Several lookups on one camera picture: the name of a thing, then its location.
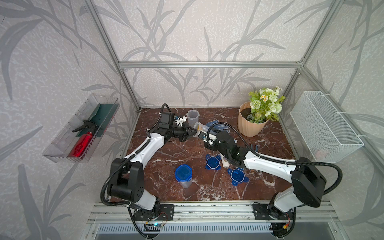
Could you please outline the clear container blue lid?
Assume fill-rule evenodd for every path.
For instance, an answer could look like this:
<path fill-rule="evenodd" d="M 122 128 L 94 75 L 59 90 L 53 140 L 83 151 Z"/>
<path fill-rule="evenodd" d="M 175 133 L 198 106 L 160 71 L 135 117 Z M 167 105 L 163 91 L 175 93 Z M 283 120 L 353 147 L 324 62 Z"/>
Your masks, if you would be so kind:
<path fill-rule="evenodd" d="M 189 188 L 192 184 L 192 175 L 192 168 L 188 165 L 180 165 L 175 170 L 175 178 L 184 189 Z"/>
<path fill-rule="evenodd" d="M 187 112 L 188 124 L 190 127 L 194 127 L 199 122 L 200 114 L 197 110 L 189 110 Z"/>
<path fill-rule="evenodd" d="M 195 134 L 196 138 L 199 138 L 202 140 L 204 140 L 206 138 L 207 131 L 208 131 L 209 127 L 207 127 L 206 125 L 203 125 L 200 122 L 197 122 L 197 123 L 195 123 L 193 128 L 197 130 L 197 132 Z"/>

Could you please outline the white shampoo bottle yellow cap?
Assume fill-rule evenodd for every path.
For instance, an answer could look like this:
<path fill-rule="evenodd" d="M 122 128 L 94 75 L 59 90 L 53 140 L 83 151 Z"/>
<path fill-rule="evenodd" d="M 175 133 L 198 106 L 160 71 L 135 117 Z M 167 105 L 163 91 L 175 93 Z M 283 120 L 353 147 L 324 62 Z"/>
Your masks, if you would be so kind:
<path fill-rule="evenodd" d="M 221 154 L 221 153 L 220 153 L 220 156 L 221 156 L 223 167 L 224 168 L 229 168 L 230 167 L 230 163 L 227 161 L 226 157 L 223 154 Z"/>

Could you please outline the clear container blue lid front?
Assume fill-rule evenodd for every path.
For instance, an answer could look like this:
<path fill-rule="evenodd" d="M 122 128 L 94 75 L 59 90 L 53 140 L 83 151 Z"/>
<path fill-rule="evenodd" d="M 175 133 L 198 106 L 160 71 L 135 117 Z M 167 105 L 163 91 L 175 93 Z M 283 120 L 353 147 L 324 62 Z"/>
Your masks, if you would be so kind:
<path fill-rule="evenodd" d="M 192 184 L 192 175 L 192 168 L 188 165 L 180 165 L 175 170 L 175 178 L 184 189 L 189 188 Z"/>

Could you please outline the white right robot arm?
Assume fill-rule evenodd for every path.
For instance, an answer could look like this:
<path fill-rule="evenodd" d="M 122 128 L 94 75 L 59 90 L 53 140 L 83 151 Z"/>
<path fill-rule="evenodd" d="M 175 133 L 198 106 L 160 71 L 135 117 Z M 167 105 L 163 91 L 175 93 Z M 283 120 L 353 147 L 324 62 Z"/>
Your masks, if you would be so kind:
<path fill-rule="evenodd" d="M 273 219 L 302 205 L 318 208 L 323 196 L 338 187 L 343 179 L 342 169 L 335 164 L 311 162 L 303 157 L 298 160 L 285 160 L 263 155 L 249 144 L 239 147 L 228 132 L 215 130 L 215 126 L 212 124 L 197 134 L 207 149 L 219 152 L 233 166 L 271 174 L 291 184 L 290 188 L 276 193 L 266 207 L 266 212 Z M 337 178 L 330 187 L 326 186 L 327 180 L 318 167 L 328 167 L 337 171 Z"/>

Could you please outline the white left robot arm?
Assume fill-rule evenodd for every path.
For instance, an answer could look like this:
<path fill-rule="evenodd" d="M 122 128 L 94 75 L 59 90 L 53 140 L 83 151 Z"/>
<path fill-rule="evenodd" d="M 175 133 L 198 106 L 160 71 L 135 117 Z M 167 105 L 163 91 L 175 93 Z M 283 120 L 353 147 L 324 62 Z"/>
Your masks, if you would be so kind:
<path fill-rule="evenodd" d="M 145 189 L 144 169 L 154 154 L 170 139 L 185 142 L 196 132 L 188 124 L 186 116 L 176 115 L 167 104 L 163 104 L 156 123 L 146 130 L 146 139 L 132 153 L 112 162 L 110 175 L 100 193 L 102 204 L 127 205 L 157 212 L 159 200 Z"/>

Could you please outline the blue dotted work glove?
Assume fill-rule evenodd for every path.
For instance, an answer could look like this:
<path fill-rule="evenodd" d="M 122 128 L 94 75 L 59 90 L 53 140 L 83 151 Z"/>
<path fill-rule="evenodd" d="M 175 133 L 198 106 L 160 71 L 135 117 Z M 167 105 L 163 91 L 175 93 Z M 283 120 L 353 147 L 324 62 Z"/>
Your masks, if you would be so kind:
<path fill-rule="evenodd" d="M 213 121 L 210 121 L 206 124 L 206 126 L 209 128 L 211 127 L 212 125 L 215 125 L 211 131 L 210 131 L 210 134 L 212 134 L 213 132 L 215 133 L 218 133 L 218 132 L 227 132 L 227 133 L 230 133 L 230 127 L 228 127 L 227 125 L 223 125 L 223 124 L 218 124 L 219 120 L 213 120 Z"/>

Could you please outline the beige ribbed flower pot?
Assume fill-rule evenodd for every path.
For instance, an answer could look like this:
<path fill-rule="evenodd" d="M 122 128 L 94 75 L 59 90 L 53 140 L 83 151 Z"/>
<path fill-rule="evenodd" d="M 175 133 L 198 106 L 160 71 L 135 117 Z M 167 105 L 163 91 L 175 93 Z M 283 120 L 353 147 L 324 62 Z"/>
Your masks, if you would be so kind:
<path fill-rule="evenodd" d="M 250 102 L 246 102 L 240 106 L 239 116 L 238 116 L 238 129 L 242 135 L 246 137 L 254 137 L 265 127 L 268 121 L 262 124 L 255 124 L 255 123 L 249 122 L 242 115 L 242 111 L 249 107 L 250 107 Z"/>

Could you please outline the green white artificial flowers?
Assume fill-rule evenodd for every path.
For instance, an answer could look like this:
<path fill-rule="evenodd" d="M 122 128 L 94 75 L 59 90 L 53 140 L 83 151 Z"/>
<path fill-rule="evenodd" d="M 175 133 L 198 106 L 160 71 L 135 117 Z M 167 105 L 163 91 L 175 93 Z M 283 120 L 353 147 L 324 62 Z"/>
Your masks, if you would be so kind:
<path fill-rule="evenodd" d="M 282 102 L 285 96 L 280 96 L 282 88 L 263 88 L 249 92 L 251 112 L 247 114 L 247 120 L 254 124 L 262 124 L 267 121 L 278 122 L 279 113 L 282 111 Z"/>

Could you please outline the green mat in tray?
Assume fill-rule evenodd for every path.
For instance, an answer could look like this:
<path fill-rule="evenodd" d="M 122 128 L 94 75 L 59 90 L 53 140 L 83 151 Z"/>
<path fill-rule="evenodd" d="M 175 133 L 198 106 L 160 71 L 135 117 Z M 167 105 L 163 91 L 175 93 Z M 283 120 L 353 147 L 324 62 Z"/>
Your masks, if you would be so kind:
<path fill-rule="evenodd" d="M 94 109 L 91 116 L 87 120 L 99 126 L 94 134 L 96 138 L 100 138 L 103 135 L 119 107 L 119 104 L 98 104 Z M 82 130 L 81 132 L 78 132 L 77 137 L 80 137 L 85 133 L 86 130 Z"/>

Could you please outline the red spray bottle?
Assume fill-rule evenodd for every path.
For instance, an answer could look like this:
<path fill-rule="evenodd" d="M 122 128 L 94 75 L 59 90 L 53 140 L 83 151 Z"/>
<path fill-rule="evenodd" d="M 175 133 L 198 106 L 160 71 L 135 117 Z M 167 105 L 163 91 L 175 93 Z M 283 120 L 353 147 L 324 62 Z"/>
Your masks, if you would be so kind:
<path fill-rule="evenodd" d="M 75 146 L 72 148 L 69 157 L 81 158 L 98 128 L 99 126 L 95 123 L 88 120 L 83 120 L 83 125 L 74 129 L 72 132 L 76 133 L 81 132 L 82 130 L 86 130 L 86 133 L 80 136 Z"/>

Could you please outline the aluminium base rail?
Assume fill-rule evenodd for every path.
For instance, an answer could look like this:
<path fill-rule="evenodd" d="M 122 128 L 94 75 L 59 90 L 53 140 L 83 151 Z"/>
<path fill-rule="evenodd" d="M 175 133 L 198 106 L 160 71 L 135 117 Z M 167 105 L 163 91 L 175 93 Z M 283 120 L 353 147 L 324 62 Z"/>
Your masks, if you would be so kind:
<path fill-rule="evenodd" d="M 272 224 L 288 223 L 291 237 L 303 235 L 310 227 L 332 240 L 347 240 L 339 217 L 330 202 L 320 207 L 297 207 L 278 220 L 263 212 L 268 201 L 162 202 L 161 219 L 165 226 L 158 232 L 166 234 L 267 234 Z M 126 206 L 93 206 L 83 240 L 94 240 L 101 234 L 136 234 Z"/>

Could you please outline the clear plastic wall tray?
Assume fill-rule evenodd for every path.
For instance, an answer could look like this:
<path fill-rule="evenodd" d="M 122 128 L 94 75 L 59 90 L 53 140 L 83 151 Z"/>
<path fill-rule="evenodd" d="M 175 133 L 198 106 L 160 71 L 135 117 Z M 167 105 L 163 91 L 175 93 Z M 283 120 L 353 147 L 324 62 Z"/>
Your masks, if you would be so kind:
<path fill-rule="evenodd" d="M 87 163 L 120 107 L 117 97 L 91 94 L 43 156 L 54 163 Z"/>

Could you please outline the aluminium frame post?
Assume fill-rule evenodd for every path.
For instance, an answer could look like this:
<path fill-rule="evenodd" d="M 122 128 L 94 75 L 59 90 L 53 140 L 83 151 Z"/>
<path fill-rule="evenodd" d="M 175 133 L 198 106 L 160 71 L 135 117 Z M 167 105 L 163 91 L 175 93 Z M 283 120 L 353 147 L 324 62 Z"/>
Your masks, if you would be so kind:
<path fill-rule="evenodd" d="M 114 68 L 117 70 L 119 77 L 123 81 L 125 88 L 127 89 L 130 97 L 132 98 L 136 110 L 140 113 L 141 107 L 139 105 L 139 102 L 138 102 L 138 100 L 137 100 L 137 98 L 136 98 L 136 96 L 135 96 L 135 94 L 134 94 L 134 92 L 133 92 L 133 90 L 129 84 L 129 81 L 128 81 L 126 75 L 124 74 L 123 70 L 120 68 L 119 60 L 118 60 L 117 55 L 113 49 L 113 46 L 112 46 L 111 41 L 108 37 L 108 34 L 107 34 L 107 32 L 103 26 L 103 23 L 102 23 L 102 20 L 98 14 L 96 5 L 91 0 L 85 0 L 85 5 L 86 5 L 86 8 L 88 9 L 88 11 L 89 11 L 89 13 L 93 19 L 93 22 L 96 26 L 96 29 L 98 30 L 98 32 L 102 38 L 102 41 L 103 41 L 111 59 L 112 59 L 112 63 L 113 63 Z"/>

